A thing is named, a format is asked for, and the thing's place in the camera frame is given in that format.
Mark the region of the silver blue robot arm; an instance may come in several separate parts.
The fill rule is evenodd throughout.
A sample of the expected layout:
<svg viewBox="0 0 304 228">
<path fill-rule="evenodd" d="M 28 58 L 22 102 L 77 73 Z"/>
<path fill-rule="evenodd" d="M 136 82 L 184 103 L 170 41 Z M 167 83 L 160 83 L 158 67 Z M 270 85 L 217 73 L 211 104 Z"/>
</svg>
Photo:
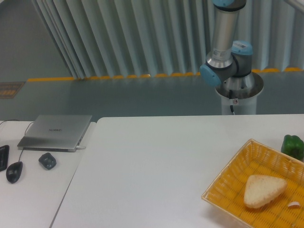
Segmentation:
<svg viewBox="0 0 304 228">
<path fill-rule="evenodd" d="M 219 86 L 230 77 L 243 77 L 251 72 L 252 47 L 234 41 L 239 11 L 245 0 L 214 0 L 216 10 L 211 50 L 199 71 L 210 86 Z"/>
</svg>

